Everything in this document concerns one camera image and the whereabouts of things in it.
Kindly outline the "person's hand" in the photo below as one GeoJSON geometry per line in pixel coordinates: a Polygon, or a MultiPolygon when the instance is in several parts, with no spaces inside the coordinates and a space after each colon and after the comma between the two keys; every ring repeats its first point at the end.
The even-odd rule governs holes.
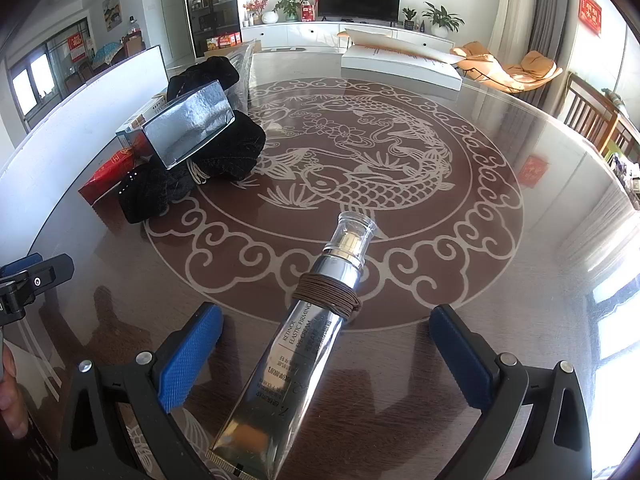
{"type": "Polygon", "coordinates": [[[8,346],[2,350],[3,378],[0,387],[1,416],[14,440],[28,433],[28,411],[16,380],[14,356],[8,346]]]}

